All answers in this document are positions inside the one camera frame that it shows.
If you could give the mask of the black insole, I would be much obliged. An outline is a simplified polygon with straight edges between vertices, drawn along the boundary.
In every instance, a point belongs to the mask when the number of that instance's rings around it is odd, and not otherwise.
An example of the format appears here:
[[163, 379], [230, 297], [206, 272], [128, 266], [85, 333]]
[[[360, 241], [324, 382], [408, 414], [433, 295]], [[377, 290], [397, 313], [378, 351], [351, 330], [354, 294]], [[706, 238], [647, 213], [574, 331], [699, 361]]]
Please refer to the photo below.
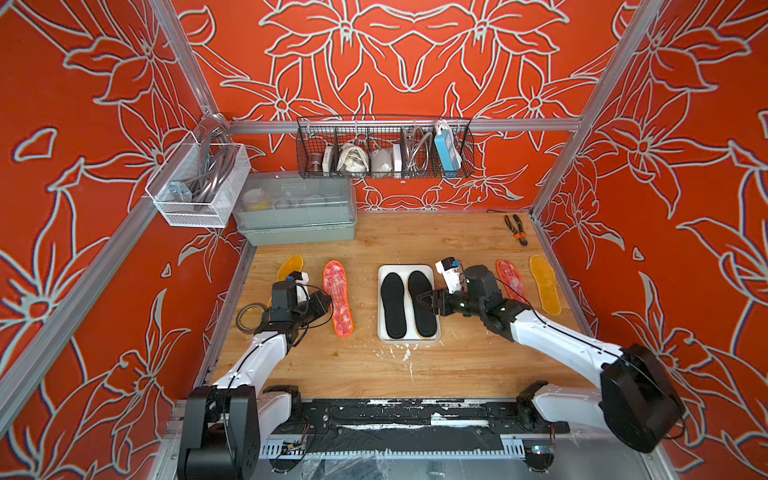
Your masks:
[[402, 339], [407, 333], [407, 322], [401, 277], [395, 272], [388, 273], [382, 281], [380, 293], [387, 335], [391, 339]]
[[429, 278], [422, 271], [413, 271], [408, 277], [408, 293], [412, 300], [417, 332], [422, 338], [431, 338], [437, 333], [436, 316], [429, 309], [430, 292], [433, 290]]

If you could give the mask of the white plastic storage tray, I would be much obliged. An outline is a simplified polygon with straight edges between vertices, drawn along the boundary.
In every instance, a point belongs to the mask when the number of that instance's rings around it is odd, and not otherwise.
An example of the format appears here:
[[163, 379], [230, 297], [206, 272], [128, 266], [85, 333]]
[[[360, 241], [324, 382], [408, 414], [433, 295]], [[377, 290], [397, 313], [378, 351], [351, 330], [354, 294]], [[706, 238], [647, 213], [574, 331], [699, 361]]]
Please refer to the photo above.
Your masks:
[[[422, 271], [428, 278], [429, 281], [432, 284], [432, 288], [434, 290], [434, 275], [432, 268], [428, 265], [383, 265], [378, 270], [378, 336], [384, 343], [391, 343], [391, 344], [428, 344], [428, 343], [434, 343], [437, 340], [440, 339], [441, 336], [441, 327], [440, 327], [440, 320], [437, 315], [437, 333], [431, 337], [431, 338], [422, 338], [419, 336], [415, 320], [414, 320], [414, 312], [413, 312], [413, 305], [411, 297], [408, 293], [408, 277], [411, 272], [413, 271]], [[381, 299], [381, 284], [384, 279], [384, 277], [390, 273], [395, 272], [397, 273], [404, 284], [404, 307], [405, 307], [405, 315], [406, 315], [406, 322], [407, 322], [407, 333], [402, 339], [391, 339], [388, 337], [385, 324], [384, 324], [384, 310], [382, 305], [382, 299]]]

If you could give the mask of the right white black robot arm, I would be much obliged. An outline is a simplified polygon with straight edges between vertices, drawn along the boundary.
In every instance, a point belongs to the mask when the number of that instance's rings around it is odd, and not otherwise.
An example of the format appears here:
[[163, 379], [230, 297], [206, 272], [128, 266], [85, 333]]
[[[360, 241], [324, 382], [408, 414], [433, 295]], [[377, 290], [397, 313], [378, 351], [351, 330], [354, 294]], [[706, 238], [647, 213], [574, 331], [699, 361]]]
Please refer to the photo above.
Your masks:
[[519, 398], [539, 418], [608, 431], [641, 453], [652, 452], [682, 421], [683, 402], [647, 347], [620, 347], [562, 326], [540, 314], [522, 294], [505, 297], [506, 283], [483, 265], [448, 278], [447, 287], [418, 294], [418, 303], [441, 317], [477, 317], [488, 331], [589, 381], [587, 388], [530, 385]]

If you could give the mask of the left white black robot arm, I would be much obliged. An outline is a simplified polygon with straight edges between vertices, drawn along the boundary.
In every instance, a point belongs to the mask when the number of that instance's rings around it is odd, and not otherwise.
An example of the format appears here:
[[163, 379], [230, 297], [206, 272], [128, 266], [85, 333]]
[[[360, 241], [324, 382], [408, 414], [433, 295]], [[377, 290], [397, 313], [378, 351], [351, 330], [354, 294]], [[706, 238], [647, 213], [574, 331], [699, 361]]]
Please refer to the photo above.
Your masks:
[[251, 330], [248, 350], [224, 376], [195, 388], [187, 399], [177, 478], [253, 476], [264, 441], [278, 426], [300, 416], [297, 388], [265, 389], [265, 383], [311, 323], [331, 307], [331, 296], [309, 285], [304, 272], [294, 271], [273, 284], [271, 305]]

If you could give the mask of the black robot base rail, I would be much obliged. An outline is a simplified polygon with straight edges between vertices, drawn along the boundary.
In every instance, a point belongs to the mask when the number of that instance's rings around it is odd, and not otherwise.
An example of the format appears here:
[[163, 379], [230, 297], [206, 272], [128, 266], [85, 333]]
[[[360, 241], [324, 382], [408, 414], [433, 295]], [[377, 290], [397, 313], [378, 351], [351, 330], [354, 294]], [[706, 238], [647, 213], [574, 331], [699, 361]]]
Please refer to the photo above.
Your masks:
[[263, 441], [261, 456], [521, 458], [570, 432], [513, 399], [312, 399]]

